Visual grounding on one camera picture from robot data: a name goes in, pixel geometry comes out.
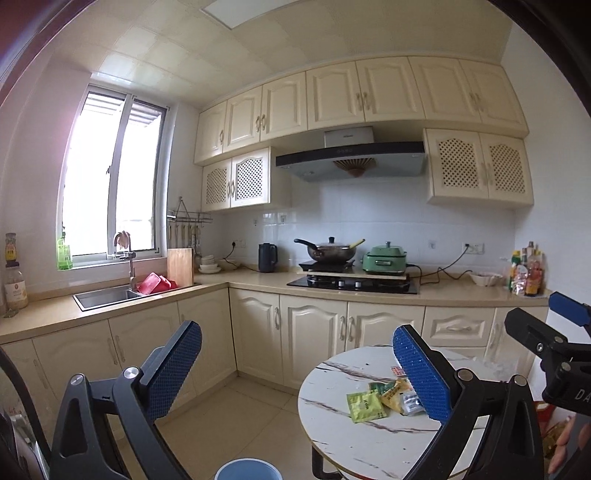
green electric cooker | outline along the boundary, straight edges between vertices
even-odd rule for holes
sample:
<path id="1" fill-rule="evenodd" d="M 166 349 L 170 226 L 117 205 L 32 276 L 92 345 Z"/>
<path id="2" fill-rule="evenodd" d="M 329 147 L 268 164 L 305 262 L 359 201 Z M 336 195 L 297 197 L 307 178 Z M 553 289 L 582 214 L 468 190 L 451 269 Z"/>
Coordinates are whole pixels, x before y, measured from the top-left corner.
<path id="1" fill-rule="evenodd" d="M 406 271 L 406 252 L 391 247 L 390 242 L 372 249 L 363 256 L 363 269 L 368 273 L 402 275 Z"/>

fan-shaped vent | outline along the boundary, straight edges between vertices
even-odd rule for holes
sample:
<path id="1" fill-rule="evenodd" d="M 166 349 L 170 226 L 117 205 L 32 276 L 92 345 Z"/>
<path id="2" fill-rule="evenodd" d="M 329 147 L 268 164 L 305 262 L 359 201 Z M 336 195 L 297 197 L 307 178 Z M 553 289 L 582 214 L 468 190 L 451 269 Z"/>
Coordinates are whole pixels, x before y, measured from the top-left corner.
<path id="1" fill-rule="evenodd" d="M 347 158 L 346 160 L 333 160 L 333 163 L 355 178 L 376 166 L 375 158 Z"/>

wok handle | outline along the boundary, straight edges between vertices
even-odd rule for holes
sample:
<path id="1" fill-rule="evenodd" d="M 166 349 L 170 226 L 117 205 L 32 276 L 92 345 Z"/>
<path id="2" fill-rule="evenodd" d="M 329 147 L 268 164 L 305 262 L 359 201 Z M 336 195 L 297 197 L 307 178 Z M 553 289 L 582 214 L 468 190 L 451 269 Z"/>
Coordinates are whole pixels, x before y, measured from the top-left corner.
<path id="1" fill-rule="evenodd" d="M 365 238 L 362 238 L 361 240 L 357 240 L 354 244 L 350 244 L 349 248 L 356 248 L 359 245 L 361 245 L 363 242 L 365 242 Z"/>
<path id="2" fill-rule="evenodd" d="M 309 242 L 308 240 L 302 240 L 301 238 L 296 238 L 294 240 L 294 243 L 295 244 L 303 244 L 303 245 L 306 245 L 307 247 L 310 247 L 312 250 L 319 251 L 316 244 L 313 244 L 312 242 Z"/>

blue gripper pad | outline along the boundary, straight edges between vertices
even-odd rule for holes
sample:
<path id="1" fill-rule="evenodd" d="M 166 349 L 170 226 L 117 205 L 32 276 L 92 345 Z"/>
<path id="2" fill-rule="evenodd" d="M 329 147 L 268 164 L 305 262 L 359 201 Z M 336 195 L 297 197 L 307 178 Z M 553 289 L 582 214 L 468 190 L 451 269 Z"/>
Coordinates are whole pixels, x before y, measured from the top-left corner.
<path id="1" fill-rule="evenodd" d="M 580 327 L 589 325 L 591 322 L 589 311 L 585 305 L 568 298 L 566 295 L 562 295 L 560 292 L 556 291 L 550 295 L 548 298 L 548 307 L 553 312 L 558 313 L 558 315 L 563 316 Z"/>
<path id="2" fill-rule="evenodd" d="M 394 331 L 392 345 L 394 355 L 417 392 L 429 418 L 445 423 L 452 414 L 452 398 L 445 380 L 421 347 L 429 351 L 431 349 L 410 325 L 402 325 Z"/>
<path id="3" fill-rule="evenodd" d="M 148 391 L 146 415 L 151 421 L 164 417 L 170 410 L 201 351 L 202 340 L 199 324 L 183 322 L 144 373 L 142 383 Z"/>

ceiling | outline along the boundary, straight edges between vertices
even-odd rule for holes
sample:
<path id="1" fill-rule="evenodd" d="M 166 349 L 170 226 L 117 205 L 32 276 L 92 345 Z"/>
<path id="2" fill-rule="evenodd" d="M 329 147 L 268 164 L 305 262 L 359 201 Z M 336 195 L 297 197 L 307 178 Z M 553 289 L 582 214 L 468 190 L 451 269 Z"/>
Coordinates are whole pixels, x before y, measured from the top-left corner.
<path id="1" fill-rule="evenodd" d="M 211 1 L 98 0 L 54 39 L 56 55 L 201 108 L 282 72 L 364 54 L 500 61 L 512 24 L 488 0 L 301 0 L 229 30 L 199 11 Z"/>

